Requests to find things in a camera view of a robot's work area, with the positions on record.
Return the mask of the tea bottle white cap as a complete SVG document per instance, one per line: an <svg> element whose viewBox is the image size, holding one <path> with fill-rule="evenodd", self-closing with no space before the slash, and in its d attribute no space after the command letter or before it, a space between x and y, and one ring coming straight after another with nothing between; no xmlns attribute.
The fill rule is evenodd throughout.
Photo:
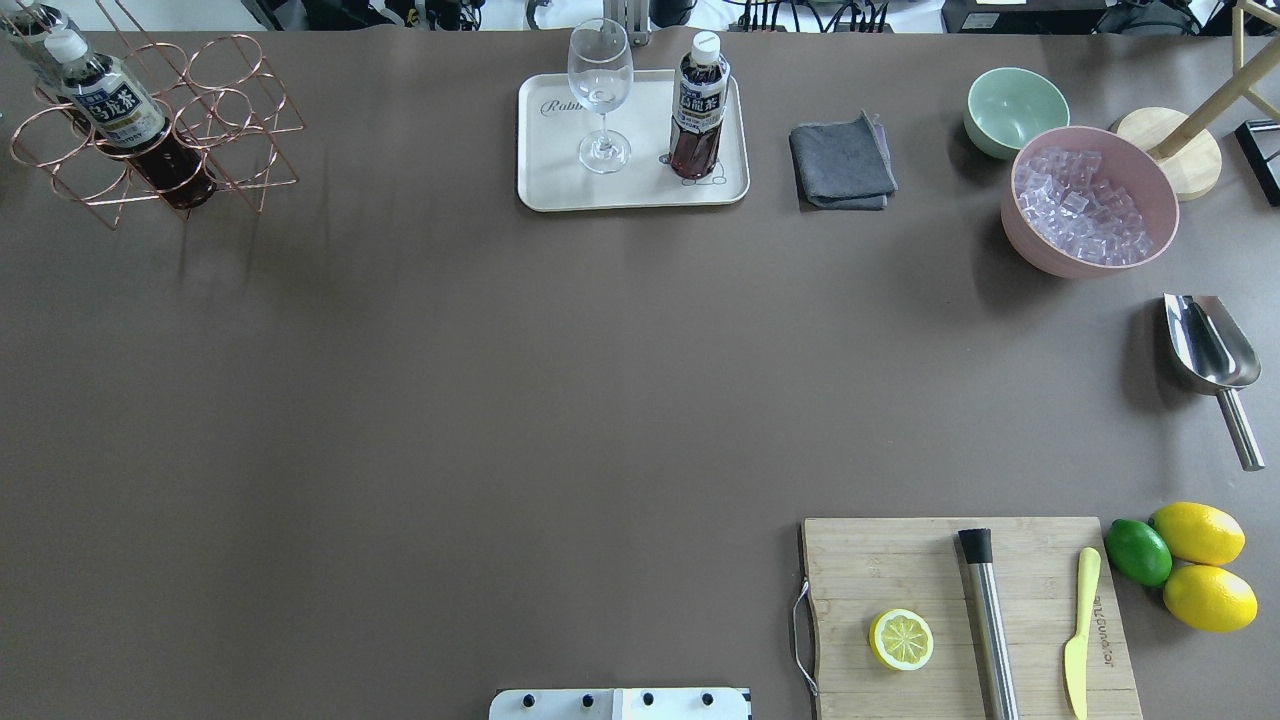
<svg viewBox="0 0 1280 720"><path fill-rule="evenodd" d="M713 31L698 32L676 68L668 164L686 181L714 169L724 119L730 64Z"/></svg>

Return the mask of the copper wire bottle basket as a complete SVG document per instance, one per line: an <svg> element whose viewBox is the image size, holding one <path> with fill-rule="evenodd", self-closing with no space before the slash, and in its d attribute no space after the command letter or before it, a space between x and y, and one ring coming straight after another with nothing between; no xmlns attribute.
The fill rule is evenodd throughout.
<svg viewBox="0 0 1280 720"><path fill-rule="evenodd" d="M230 195L261 211L271 190L300 182L282 141L305 120L257 37L186 46L146 31L122 1L99 12L111 33L92 37L55 3L3 4L3 44L38 101L6 150L56 197L116 228L131 204L186 219Z"/></svg>

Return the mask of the cream serving tray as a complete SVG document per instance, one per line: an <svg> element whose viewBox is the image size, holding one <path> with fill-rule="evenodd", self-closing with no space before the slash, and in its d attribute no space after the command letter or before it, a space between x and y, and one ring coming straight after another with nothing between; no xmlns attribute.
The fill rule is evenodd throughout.
<svg viewBox="0 0 1280 720"><path fill-rule="evenodd" d="M567 76L539 74L518 90L516 190L534 211L588 211L623 208L709 206L737 202L750 188L748 145L739 85L726 94L719 155L700 179L676 176L667 164L672 69L636 70L625 105L609 127L632 152L614 174L596 174L579 160L579 143L598 129L599 118L571 94Z"/></svg>

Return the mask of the folded grey cloth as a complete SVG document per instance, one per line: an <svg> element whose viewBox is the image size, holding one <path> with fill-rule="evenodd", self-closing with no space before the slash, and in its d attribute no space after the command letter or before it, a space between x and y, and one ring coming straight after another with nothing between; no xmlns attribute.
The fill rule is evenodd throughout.
<svg viewBox="0 0 1280 720"><path fill-rule="evenodd" d="M877 115L800 124L790 131L788 145L801 195L814 208L882 211L899 190Z"/></svg>

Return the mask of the bamboo cutting board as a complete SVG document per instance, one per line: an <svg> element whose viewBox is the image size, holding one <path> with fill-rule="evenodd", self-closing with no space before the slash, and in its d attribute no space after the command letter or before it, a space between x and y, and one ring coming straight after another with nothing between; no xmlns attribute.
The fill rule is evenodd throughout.
<svg viewBox="0 0 1280 720"><path fill-rule="evenodd" d="M1023 719L1070 719L1062 650L1076 630L1079 553L1097 518L808 518L800 527L819 719L989 719L977 592L957 534L987 528ZM931 661L896 671L870 650L891 609L922 615Z"/></svg>

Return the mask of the clear wine glass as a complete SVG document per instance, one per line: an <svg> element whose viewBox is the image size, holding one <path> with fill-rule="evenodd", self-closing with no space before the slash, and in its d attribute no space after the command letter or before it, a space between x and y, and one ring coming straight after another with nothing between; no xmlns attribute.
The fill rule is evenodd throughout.
<svg viewBox="0 0 1280 720"><path fill-rule="evenodd" d="M634 59L626 28L608 18L579 23L570 36L568 85L579 104L600 117L602 127L579 143L579 160L596 174L625 168L631 146L608 127L609 113L621 109L634 83Z"/></svg>

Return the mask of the half lemon slice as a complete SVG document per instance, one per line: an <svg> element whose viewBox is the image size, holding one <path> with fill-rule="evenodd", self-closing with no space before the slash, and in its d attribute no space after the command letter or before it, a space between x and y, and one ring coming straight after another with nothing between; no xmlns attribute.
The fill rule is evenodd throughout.
<svg viewBox="0 0 1280 720"><path fill-rule="evenodd" d="M908 609L888 609L870 624L868 646L878 662L896 671L923 669L934 652L931 624Z"/></svg>

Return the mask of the steel muddler black tip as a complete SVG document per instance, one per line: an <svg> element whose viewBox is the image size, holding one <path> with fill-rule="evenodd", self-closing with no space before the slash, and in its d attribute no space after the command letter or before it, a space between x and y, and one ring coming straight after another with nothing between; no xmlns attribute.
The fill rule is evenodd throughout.
<svg viewBox="0 0 1280 720"><path fill-rule="evenodd" d="M978 647L982 657L980 665L986 670L991 717L1020 719L995 571L991 529L963 529L957 532L957 539L966 564L970 589L974 592Z"/></svg>

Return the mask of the mint green bowl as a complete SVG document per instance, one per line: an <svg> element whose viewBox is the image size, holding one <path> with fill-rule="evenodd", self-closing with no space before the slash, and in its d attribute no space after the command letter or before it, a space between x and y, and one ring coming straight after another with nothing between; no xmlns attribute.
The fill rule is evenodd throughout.
<svg viewBox="0 0 1280 720"><path fill-rule="evenodd" d="M1070 123L1070 108L1059 87L1025 68L989 69L966 94L966 136L998 160L1014 159L1036 136Z"/></svg>

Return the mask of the pink bowl of ice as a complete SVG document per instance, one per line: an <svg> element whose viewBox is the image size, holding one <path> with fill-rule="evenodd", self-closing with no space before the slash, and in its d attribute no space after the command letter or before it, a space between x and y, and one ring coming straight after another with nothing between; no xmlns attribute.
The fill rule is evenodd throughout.
<svg viewBox="0 0 1280 720"><path fill-rule="evenodd" d="M1000 218L1029 264L1083 279L1158 258L1178 231L1180 205L1135 145L1105 129L1066 126L1037 135L1015 156Z"/></svg>

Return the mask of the yellow plastic knife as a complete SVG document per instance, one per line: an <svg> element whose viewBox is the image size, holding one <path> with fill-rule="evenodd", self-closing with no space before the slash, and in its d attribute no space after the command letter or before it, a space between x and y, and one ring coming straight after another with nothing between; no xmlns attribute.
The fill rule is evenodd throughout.
<svg viewBox="0 0 1280 720"><path fill-rule="evenodd" d="M1101 555L1084 547L1076 557L1074 633L1062 647L1062 682L1075 719L1088 719L1087 667L1089 633L1101 575Z"/></svg>

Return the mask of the green lime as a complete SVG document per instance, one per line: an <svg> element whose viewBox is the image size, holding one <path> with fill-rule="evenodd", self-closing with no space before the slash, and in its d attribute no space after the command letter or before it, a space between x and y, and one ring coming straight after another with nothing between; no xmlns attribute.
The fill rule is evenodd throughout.
<svg viewBox="0 0 1280 720"><path fill-rule="evenodd" d="M1172 573L1172 555L1165 539L1147 523L1116 519L1103 537L1108 561L1125 578L1160 588Z"/></svg>

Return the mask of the steel ice scoop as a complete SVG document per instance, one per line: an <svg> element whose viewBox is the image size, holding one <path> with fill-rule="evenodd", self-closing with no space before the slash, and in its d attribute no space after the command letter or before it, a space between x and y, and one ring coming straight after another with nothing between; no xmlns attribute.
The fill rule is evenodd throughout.
<svg viewBox="0 0 1280 720"><path fill-rule="evenodd" d="M1167 336L1181 378L1213 396L1244 471L1266 468L1239 392L1258 380L1261 363L1220 297L1165 293Z"/></svg>

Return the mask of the whole yellow lemon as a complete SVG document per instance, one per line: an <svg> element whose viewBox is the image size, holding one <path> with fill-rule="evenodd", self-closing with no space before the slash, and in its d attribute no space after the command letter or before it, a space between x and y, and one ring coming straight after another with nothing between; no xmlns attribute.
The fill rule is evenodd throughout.
<svg viewBox="0 0 1280 720"><path fill-rule="evenodd" d="M1260 603L1252 585L1224 568L1192 564L1175 569L1164 585L1170 614L1202 632L1230 633L1253 623Z"/></svg>
<svg viewBox="0 0 1280 720"><path fill-rule="evenodd" d="M1225 566L1240 556L1247 542L1234 516L1207 503L1167 503L1151 514L1148 524L1175 559L1193 564Z"/></svg>

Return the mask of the wooden cup tree stand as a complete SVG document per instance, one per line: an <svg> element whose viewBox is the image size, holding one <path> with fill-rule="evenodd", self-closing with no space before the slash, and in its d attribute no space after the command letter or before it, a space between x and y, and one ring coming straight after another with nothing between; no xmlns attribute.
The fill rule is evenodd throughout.
<svg viewBox="0 0 1280 720"><path fill-rule="evenodd" d="M1199 199L1219 181L1222 156L1219 141L1208 132L1212 120L1238 99L1247 99L1272 120L1277 108L1254 87L1279 63L1279 40L1274 37L1252 59L1245 59L1245 18L1279 27L1276 10L1254 1L1239 1L1230 10L1233 64L1229 79L1193 113L1169 108L1139 108L1120 118L1111 131L1142 149L1157 164L1181 202Z"/></svg>

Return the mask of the black glass rack tray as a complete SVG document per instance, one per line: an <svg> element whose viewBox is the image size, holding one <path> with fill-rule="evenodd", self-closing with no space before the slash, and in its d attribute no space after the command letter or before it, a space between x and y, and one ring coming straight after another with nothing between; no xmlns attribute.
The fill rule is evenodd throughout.
<svg viewBox="0 0 1280 720"><path fill-rule="evenodd" d="M1277 132L1279 123L1271 119L1245 120L1234 131L1234 136L1242 147L1244 158L1271 208L1279 208L1279 150L1275 149L1266 152L1262 146L1262 140L1267 135L1275 135Z"/></svg>

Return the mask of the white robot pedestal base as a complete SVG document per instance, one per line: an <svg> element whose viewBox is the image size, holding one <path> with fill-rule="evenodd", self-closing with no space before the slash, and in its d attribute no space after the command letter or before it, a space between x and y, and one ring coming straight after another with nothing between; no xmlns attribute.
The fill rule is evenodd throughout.
<svg viewBox="0 0 1280 720"><path fill-rule="evenodd" d="M492 700L489 719L751 719L749 689L641 687L508 689Z"/></svg>

